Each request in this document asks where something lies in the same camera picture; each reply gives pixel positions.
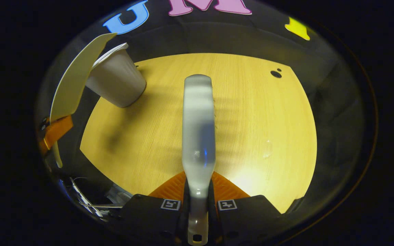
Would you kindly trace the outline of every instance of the cable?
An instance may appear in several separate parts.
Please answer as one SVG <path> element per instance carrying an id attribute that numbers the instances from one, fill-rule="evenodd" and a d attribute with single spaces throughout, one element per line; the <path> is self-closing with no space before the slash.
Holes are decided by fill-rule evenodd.
<path id="1" fill-rule="evenodd" d="M 80 203 L 80 205 L 86 206 L 86 207 L 103 207 L 103 208 L 122 208 L 124 206 L 111 206 L 111 205 L 88 205 L 84 203 Z"/>
<path id="2" fill-rule="evenodd" d="M 76 179 L 87 179 L 87 178 L 86 177 L 77 177 L 77 178 L 75 178 L 73 180 L 75 181 Z"/>

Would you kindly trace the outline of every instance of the table surface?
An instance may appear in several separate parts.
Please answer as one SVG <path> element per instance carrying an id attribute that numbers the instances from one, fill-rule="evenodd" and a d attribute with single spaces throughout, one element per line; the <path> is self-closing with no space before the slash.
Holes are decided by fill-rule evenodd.
<path id="1" fill-rule="evenodd" d="M 187 76 L 212 79 L 215 171 L 284 213 L 308 189 L 316 163 L 313 113 L 289 66 L 248 56 L 192 53 L 137 62 L 147 80 L 126 108 L 100 98 L 80 149 L 132 194 L 148 195 L 183 171 L 182 107 Z M 271 71 L 279 72 L 276 78 Z"/>

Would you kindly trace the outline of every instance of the white paper cup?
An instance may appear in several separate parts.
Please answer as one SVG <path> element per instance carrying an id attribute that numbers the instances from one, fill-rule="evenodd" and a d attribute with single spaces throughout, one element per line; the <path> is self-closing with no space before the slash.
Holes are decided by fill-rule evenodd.
<path id="1" fill-rule="evenodd" d="M 123 108 L 144 92 L 146 81 L 127 54 L 127 43 L 95 61 L 86 86 L 112 104 Z"/>

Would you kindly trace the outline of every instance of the wire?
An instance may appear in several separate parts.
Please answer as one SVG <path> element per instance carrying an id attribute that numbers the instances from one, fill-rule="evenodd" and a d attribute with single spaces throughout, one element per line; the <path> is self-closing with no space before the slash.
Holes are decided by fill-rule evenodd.
<path id="1" fill-rule="evenodd" d="M 122 208 L 124 206 L 111 206 L 111 205 L 89 205 L 89 204 L 84 204 L 80 203 L 80 205 L 86 206 L 86 207 L 103 207 L 103 208 Z"/>
<path id="2" fill-rule="evenodd" d="M 99 210 L 99 211 L 102 212 L 102 213 L 105 213 L 105 214 L 107 214 L 107 215 L 109 215 L 109 216 L 111 216 L 109 210 Z"/>
<path id="3" fill-rule="evenodd" d="M 87 179 L 87 178 L 86 178 L 86 177 L 77 177 L 77 178 L 74 179 L 74 181 L 75 181 L 76 179 Z"/>

